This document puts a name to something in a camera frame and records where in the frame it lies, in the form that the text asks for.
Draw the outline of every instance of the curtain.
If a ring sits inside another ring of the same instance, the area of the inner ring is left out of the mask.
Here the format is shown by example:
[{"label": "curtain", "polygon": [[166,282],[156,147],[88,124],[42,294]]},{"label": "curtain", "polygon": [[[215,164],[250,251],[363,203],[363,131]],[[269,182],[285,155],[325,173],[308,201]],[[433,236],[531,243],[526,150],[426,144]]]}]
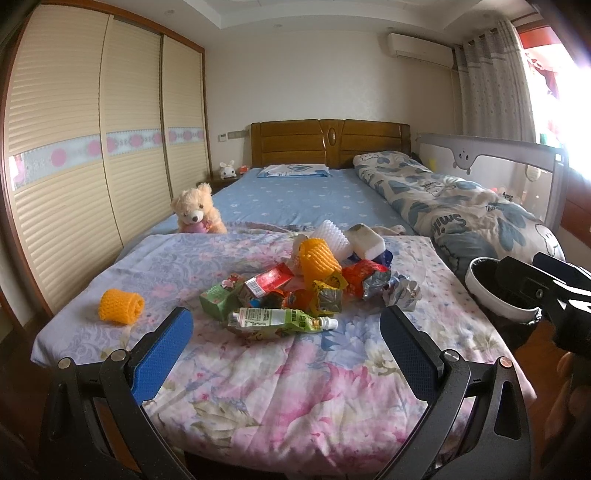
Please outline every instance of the curtain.
[{"label": "curtain", "polygon": [[456,47],[463,133],[536,142],[521,41],[508,20],[495,27]]}]

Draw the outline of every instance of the air conditioner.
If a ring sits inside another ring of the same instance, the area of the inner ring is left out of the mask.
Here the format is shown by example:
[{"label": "air conditioner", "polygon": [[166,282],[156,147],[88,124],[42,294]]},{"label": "air conditioner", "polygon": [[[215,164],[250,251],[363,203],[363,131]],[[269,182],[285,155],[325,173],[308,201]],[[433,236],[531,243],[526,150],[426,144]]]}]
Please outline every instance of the air conditioner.
[{"label": "air conditioner", "polygon": [[424,60],[448,69],[453,66],[451,48],[420,38],[391,33],[388,35],[388,50],[394,57]]}]

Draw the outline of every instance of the white bunny toy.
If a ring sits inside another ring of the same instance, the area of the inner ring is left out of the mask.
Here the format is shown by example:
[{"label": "white bunny toy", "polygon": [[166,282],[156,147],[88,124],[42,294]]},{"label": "white bunny toy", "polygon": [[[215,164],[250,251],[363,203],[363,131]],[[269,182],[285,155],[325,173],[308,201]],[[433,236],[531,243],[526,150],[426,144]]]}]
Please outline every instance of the white bunny toy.
[{"label": "white bunny toy", "polygon": [[234,170],[234,161],[232,160],[229,164],[224,162],[220,162],[220,178],[221,179],[229,179],[231,177],[236,176],[236,171]]}]

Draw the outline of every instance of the blue gripper pad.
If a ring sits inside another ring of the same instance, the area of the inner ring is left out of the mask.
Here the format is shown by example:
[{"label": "blue gripper pad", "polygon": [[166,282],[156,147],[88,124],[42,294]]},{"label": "blue gripper pad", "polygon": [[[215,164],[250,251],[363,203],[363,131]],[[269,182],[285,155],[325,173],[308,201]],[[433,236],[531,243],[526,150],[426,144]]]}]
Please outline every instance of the blue gripper pad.
[{"label": "blue gripper pad", "polygon": [[435,342],[417,330],[397,306],[382,312],[379,330],[414,396],[428,403],[435,401],[444,370]]},{"label": "blue gripper pad", "polygon": [[176,307],[153,332],[146,333],[131,351],[126,376],[140,405],[152,400],[193,335],[193,316]]}]

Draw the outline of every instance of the screw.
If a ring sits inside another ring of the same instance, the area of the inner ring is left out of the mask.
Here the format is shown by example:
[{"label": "screw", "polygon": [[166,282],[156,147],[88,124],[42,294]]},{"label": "screw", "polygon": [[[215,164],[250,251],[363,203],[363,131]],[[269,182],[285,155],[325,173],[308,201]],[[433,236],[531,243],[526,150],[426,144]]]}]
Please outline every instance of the screw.
[{"label": "screw", "polygon": [[448,362],[457,362],[460,359],[460,354],[455,350],[445,350],[443,356]]},{"label": "screw", "polygon": [[62,358],[58,363],[57,363],[57,367],[61,368],[62,370],[68,368],[70,366],[70,364],[72,363],[72,361],[66,357],[66,358]]},{"label": "screw", "polygon": [[511,368],[513,366],[513,362],[511,361],[511,359],[507,358],[505,356],[502,356],[501,358],[499,358],[499,363],[501,364],[502,367],[505,367],[505,368]]},{"label": "screw", "polygon": [[115,350],[111,354],[111,360],[113,360],[114,362],[121,362],[125,358],[125,355],[127,355],[127,352],[125,350]]}]

